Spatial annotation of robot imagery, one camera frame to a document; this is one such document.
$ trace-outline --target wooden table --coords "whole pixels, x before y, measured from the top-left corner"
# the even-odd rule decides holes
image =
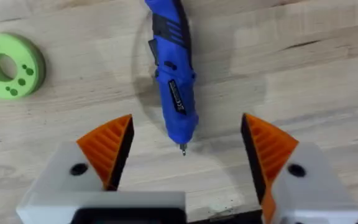
[[[190,221],[258,209],[239,126],[248,112],[321,146],[358,203],[358,0],[184,0],[200,124],[167,137],[143,0],[0,0],[0,31],[48,63],[33,95],[0,100],[0,223],[56,145],[124,114],[135,138],[121,190],[184,190]]]

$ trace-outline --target green ring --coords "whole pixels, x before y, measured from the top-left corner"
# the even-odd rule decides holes
[[[40,87],[45,78],[45,61],[30,41],[15,34],[0,34],[0,59],[3,55],[13,59],[17,75],[11,79],[0,67],[0,98],[20,98]]]

